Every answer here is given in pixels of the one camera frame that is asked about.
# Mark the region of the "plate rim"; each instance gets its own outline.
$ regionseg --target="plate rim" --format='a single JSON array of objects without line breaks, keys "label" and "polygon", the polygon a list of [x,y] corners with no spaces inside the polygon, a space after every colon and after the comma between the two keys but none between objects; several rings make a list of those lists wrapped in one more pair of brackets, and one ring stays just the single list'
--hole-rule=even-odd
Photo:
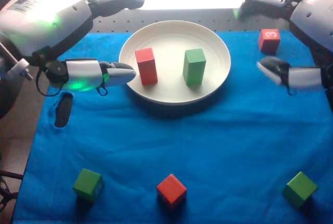
[{"label": "plate rim", "polygon": [[228,60],[229,60],[229,67],[227,68],[227,75],[225,77],[225,79],[221,82],[221,84],[213,91],[211,91],[210,93],[200,97],[200,98],[196,98],[194,100],[190,100],[190,101],[183,101],[183,102],[162,102],[162,101],[158,101],[158,100],[154,100],[154,99],[151,99],[139,92],[137,92],[135,89],[132,88],[131,85],[129,85],[128,83],[126,84],[133,92],[135,92],[137,95],[141,96],[142,98],[144,99],[147,99],[148,101],[150,102],[154,102],[154,103],[157,103],[157,104],[162,104],[162,105],[165,105],[165,106],[182,106],[182,105],[186,105],[186,104],[192,104],[192,103],[195,103],[195,102],[198,102],[210,95],[212,95],[214,92],[216,92],[222,85],[223,83],[226,81],[226,79],[228,78],[229,74],[230,74],[230,70],[231,70],[231,55],[230,55],[230,51],[227,47],[227,45],[225,44],[225,42],[215,33],[213,32],[212,30],[204,27],[203,25],[200,25],[200,24],[197,24],[197,23],[193,23],[193,22],[190,22],[190,21],[184,21],[184,20],[164,20],[164,21],[159,21],[159,22],[155,22],[155,23],[152,23],[152,24],[149,24],[141,29],[139,29],[138,31],[136,31],[135,33],[133,33],[127,40],[126,42],[123,44],[121,50],[120,50],[120,53],[119,53],[119,58],[118,58],[118,61],[120,62],[120,57],[121,57],[121,54],[123,52],[123,49],[125,47],[125,45],[127,44],[128,41],[130,41],[130,39],[136,34],[138,33],[139,31],[143,31],[145,28],[148,28],[148,27],[151,27],[152,25],[156,25],[156,24],[161,24],[161,23],[167,23],[167,22],[179,22],[179,23],[185,23],[185,24],[192,24],[192,25],[195,25],[196,27],[200,27],[200,28],[204,28],[205,30],[208,30],[209,32],[213,33],[217,38],[219,38],[219,40],[224,44],[224,46],[226,47],[226,50],[227,50],[227,53],[228,53]]}]

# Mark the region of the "blue cloth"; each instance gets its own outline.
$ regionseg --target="blue cloth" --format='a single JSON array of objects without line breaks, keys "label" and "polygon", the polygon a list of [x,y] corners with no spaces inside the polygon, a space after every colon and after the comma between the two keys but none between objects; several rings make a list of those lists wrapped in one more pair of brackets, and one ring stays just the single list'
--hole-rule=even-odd
[{"label": "blue cloth", "polygon": [[[75,93],[68,125],[56,128],[60,96],[46,98],[14,223],[332,223],[333,117],[324,92],[291,97],[268,80],[256,67],[259,32],[219,36],[231,72],[197,104],[158,106],[126,86],[106,97]],[[89,34],[61,58],[117,61],[128,37]],[[313,65],[290,32],[281,32],[276,56]],[[90,208],[72,190],[82,168],[105,182]],[[299,171],[319,185],[303,210],[281,194]],[[156,194],[169,174],[188,189],[172,214]]]}]

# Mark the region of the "block on plate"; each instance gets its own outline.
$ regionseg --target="block on plate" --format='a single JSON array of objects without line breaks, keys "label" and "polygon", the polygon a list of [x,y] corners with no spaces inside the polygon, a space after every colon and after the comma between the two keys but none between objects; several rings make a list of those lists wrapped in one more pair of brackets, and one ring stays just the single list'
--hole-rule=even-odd
[{"label": "block on plate", "polygon": [[170,209],[176,208],[186,198],[187,194],[186,187],[172,174],[161,182],[156,189],[158,196]]},{"label": "block on plate", "polygon": [[84,168],[76,179],[73,190],[79,197],[95,202],[102,187],[102,176]]},{"label": "block on plate", "polygon": [[318,189],[318,186],[303,172],[299,172],[283,189],[283,196],[296,208],[303,203]]},{"label": "block on plate", "polygon": [[156,84],[157,71],[152,49],[145,48],[135,51],[142,85]]},{"label": "block on plate", "polygon": [[280,44],[280,33],[277,29],[262,29],[259,37],[259,48],[266,54],[274,54]]},{"label": "block on plate", "polygon": [[183,76],[187,86],[201,84],[206,58],[202,49],[185,51]]}]

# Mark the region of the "floor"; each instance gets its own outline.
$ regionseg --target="floor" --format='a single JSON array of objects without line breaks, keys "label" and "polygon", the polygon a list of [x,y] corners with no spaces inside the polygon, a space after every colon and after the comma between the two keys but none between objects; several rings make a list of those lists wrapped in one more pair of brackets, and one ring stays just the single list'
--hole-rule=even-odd
[{"label": "floor", "polygon": [[[35,77],[36,68],[31,68],[31,75]],[[41,76],[40,88],[47,91],[48,81]],[[30,153],[31,144],[36,132],[44,102],[44,96],[36,89],[35,80],[25,80],[21,92],[9,113],[0,119],[0,169],[23,174]],[[5,178],[11,192],[17,192],[21,181]],[[15,206],[15,200],[8,203],[0,213],[0,223],[10,223]]]}]

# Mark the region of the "number 3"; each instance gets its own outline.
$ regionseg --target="number 3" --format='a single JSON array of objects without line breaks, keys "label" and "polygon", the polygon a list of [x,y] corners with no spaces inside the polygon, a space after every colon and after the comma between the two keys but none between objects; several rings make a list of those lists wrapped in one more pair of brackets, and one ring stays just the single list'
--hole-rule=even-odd
[{"label": "number 3", "polygon": [[271,38],[271,37],[276,38],[277,37],[276,32],[267,32],[267,33],[265,33],[265,35],[267,38]]}]

